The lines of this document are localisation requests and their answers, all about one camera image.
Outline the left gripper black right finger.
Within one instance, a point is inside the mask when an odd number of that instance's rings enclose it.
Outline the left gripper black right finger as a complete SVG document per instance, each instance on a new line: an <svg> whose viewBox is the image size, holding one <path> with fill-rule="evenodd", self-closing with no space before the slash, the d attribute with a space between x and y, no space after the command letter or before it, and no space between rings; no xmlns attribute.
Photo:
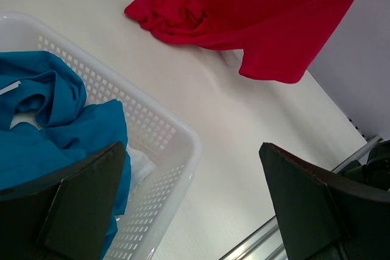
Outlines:
<svg viewBox="0 0 390 260"><path fill-rule="evenodd" d="M272 143L264 143L259 156L289 259L389 258L389 191Z"/></svg>

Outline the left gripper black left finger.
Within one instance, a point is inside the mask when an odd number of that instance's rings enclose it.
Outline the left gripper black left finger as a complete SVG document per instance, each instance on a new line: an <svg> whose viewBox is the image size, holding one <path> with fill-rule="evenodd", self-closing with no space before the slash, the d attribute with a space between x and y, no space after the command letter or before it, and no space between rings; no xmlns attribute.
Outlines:
<svg viewBox="0 0 390 260"><path fill-rule="evenodd" d="M1 190L1 259L99 259L126 151L85 159Z"/></svg>

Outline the blue t-shirt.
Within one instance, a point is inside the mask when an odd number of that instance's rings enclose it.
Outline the blue t-shirt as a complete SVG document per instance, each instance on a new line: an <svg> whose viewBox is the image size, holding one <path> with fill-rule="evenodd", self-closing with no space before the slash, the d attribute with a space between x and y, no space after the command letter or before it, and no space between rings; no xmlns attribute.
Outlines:
<svg viewBox="0 0 390 260"><path fill-rule="evenodd" d="M83 108L97 105L105 109L122 111L124 129L117 133L109 130L126 149L128 143L127 125L122 103L111 100L102 104L87 104L87 92L82 79L61 59L46 51L3 52L1 54L1 116L11 116L11 128L20 122L33 125L37 130L60 127L75 120ZM30 161L23 159L21 164L10 164L9 160L1 162L1 175L12 175L13 170ZM39 163L32 161L34 171L28 174L39 176L46 174L54 166L46 158ZM122 190L129 194L125 179L121 178ZM112 243L118 230L116 217L111 217L102 259Z"/></svg>

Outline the red t-shirt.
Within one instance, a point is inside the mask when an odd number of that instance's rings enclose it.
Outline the red t-shirt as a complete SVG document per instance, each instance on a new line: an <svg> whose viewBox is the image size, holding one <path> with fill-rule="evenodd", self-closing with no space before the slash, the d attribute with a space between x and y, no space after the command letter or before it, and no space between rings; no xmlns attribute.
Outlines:
<svg viewBox="0 0 390 260"><path fill-rule="evenodd" d="M134 0L124 14L156 39L240 49L239 73L297 83L354 0Z"/></svg>

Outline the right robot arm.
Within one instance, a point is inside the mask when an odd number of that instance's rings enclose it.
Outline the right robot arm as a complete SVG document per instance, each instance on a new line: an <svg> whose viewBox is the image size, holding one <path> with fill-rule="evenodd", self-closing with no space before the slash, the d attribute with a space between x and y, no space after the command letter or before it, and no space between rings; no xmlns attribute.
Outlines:
<svg viewBox="0 0 390 260"><path fill-rule="evenodd" d="M340 174L355 182L389 191L389 140L379 143L368 154L367 163L351 162L355 167Z"/></svg>

